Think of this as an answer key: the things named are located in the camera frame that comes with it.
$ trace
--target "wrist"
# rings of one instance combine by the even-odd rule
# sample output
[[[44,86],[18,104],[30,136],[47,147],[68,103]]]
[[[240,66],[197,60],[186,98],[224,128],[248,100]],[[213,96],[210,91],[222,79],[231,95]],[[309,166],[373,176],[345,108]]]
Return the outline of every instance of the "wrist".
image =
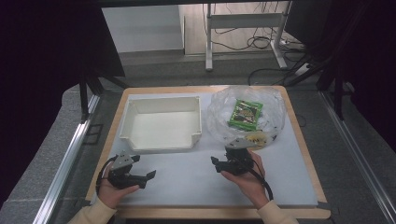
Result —
[[[102,203],[105,206],[107,206],[107,207],[109,207],[111,209],[116,209],[118,202],[114,198],[99,196],[99,199],[102,201]]]
[[[265,205],[267,205],[269,203],[269,200],[264,192],[256,194],[249,199],[253,203],[253,205],[256,207],[257,210],[261,209],[262,207],[264,207]]]

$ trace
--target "transparent plastic bag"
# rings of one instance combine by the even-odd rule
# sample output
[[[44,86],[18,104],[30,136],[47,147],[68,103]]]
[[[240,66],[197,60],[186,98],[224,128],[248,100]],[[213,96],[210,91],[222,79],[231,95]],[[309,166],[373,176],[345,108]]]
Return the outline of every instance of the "transparent plastic bag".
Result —
[[[230,127],[228,121],[237,100],[262,104],[257,131],[247,132]],[[283,130],[286,107],[280,91],[273,87],[254,90],[249,86],[231,86],[212,95],[206,111],[207,128],[224,145],[236,138],[246,138],[261,147],[271,144]]]

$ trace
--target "beige sleeve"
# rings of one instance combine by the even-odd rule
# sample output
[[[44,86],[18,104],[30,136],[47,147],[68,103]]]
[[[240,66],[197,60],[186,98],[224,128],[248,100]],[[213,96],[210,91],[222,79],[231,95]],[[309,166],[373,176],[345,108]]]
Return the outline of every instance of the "beige sleeve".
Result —
[[[297,219],[283,212],[274,201],[259,209],[257,213],[265,224],[296,224]]]
[[[106,224],[116,212],[97,198],[93,205],[81,208],[68,223]]]

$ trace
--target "metal rail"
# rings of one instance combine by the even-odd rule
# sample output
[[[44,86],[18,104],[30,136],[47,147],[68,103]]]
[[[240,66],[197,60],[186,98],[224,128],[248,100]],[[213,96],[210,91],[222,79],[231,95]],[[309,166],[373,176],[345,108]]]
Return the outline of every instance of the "metal rail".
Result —
[[[347,148],[349,149],[353,160],[361,171],[361,175],[363,176],[369,189],[373,193],[388,223],[396,223],[396,210],[392,199],[389,197],[384,186],[378,180],[370,164],[365,159],[359,145],[356,143],[347,125],[336,115],[335,111],[332,108],[332,99],[330,99],[327,94],[323,93],[323,91],[319,92],[319,96],[322,98],[324,104],[326,105],[336,128],[346,142]]]
[[[70,145],[66,150],[66,153],[64,154],[64,159],[62,160],[61,165],[59,166],[59,169],[52,180],[52,183],[49,187],[49,191],[47,192],[47,195],[44,198],[44,201],[41,204],[41,207],[38,210],[37,215],[35,216],[35,221],[33,223],[41,224],[41,223],[47,223],[49,221],[50,216],[55,207],[55,204],[58,201],[58,197],[62,189],[64,188],[64,182],[66,181],[70,169],[73,166],[75,158],[79,152],[85,133],[87,132],[88,127],[90,126],[92,119],[92,112],[96,108],[99,99],[100,97],[96,95],[94,95],[91,98],[89,102],[90,115],[88,116],[87,120],[84,123],[78,125],[77,130],[72,138],[72,141],[70,142]]]

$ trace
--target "human hand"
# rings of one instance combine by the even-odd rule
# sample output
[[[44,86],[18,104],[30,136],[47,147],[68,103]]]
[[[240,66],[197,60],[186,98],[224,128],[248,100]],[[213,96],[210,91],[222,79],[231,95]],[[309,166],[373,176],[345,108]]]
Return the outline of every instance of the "human hand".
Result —
[[[139,186],[135,185],[126,189],[117,189],[116,187],[111,185],[107,178],[113,162],[111,162],[105,169],[105,175],[101,180],[98,197],[107,207],[115,209],[125,195],[137,191],[139,189]]]
[[[255,161],[253,170],[265,177],[262,158],[250,150],[248,152]],[[269,202],[262,183],[253,174],[233,175],[226,171],[221,171],[221,174],[226,179],[234,182],[257,209],[264,207]]]

